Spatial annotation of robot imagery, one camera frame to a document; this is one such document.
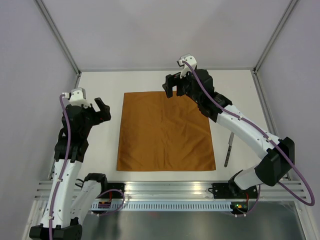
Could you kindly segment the brown cloth napkin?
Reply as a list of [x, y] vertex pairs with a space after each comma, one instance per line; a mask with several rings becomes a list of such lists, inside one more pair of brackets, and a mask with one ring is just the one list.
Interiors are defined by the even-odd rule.
[[187, 96], [127, 92], [117, 168], [122, 172], [216, 170], [210, 121]]

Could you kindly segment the silver table knife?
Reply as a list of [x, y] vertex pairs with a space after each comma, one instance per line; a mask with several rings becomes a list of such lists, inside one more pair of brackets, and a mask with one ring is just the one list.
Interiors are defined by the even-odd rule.
[[231, 132], [230, 136], [229, 136], [228, 149], [227, 149], [227, 153], [226, 153], [226, 157], [225, 157], [225, 161], [224, 161], [224, 167], [225, 168], [228, 166], [228, 163], [229, 163], [230, 154], [231, 154], [232, 145], [233, 145], [233, 140], [234, 140], [234, 135], [235, 134], [233, 132]]

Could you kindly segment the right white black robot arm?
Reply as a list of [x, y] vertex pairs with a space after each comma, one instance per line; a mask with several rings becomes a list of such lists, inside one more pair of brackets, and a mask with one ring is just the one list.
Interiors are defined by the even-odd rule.
[[196, 69], [180, 77], [169, 74], [162, 85], [166, 96], [171, 98], [176, 87], [178, 97], [193, 100], [199, 111], [215, 123], [230, 130], [245, 142], [260, 158], [260, 163], [240, 170], [228, 181], [228, 192], [235, 198], [247, 189], [265, 184], [273, 187], [291, 170], [295, 163], [295, 143], [289, 137], [280, 139], [263, 129], [256, 129], [233, 105], [232, 101], [215, 91], [213, 78], [205, 69]]

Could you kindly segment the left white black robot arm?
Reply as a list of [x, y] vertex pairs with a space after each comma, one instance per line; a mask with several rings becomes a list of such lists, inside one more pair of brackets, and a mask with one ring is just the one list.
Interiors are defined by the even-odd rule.
[[92, 127], [111, 120], [110, 107], [95, 98], [99, 111], [92, 105], [70, 102], [62, 106], [62, 128], [54, 147], [54, 173], [47, 207], [40, 224], [30, 228], [32, 240], [79, 240], [83, 221], [93, 201], [109, 193], [104, 173], [89, 173], [78, 196], [74, 189]]

